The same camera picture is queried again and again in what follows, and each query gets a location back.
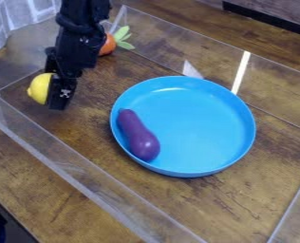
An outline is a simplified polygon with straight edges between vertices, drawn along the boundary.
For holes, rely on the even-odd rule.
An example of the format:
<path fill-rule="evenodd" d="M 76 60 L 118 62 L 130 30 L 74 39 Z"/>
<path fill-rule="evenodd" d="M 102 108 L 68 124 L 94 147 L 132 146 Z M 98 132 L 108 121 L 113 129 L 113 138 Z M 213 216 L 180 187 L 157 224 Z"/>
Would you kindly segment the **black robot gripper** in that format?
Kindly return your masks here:
<path fill-rule="evenodd" d="M 78 84 L 73 78 L 80 78 L 86 68 L 96 67 L 98 53 L 106 40 L 102 27 L 92 33 L 60 29 L 56 45 L 45 50 L 45 72 L 57 73 L 52 75 L 48 90 L 46 104 L 50 109 L 66 110 Z"/>

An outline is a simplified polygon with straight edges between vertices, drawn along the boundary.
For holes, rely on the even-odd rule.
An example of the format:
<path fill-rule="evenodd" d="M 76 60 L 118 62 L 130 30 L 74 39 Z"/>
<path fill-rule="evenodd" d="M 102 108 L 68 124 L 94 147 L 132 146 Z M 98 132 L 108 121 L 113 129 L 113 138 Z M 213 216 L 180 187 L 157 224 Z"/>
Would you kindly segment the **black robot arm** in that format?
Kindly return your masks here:
<path fill-rule="evenodd" d="M 101 22 L 110 18 L 112 8 L 110 0 L 62 0 L 56 45 L 45 50 L 45 72 L 52 74 L 46 98 L 50 109 L 66 109 L 84 70 L 96 67 L 108 41 Z"/>

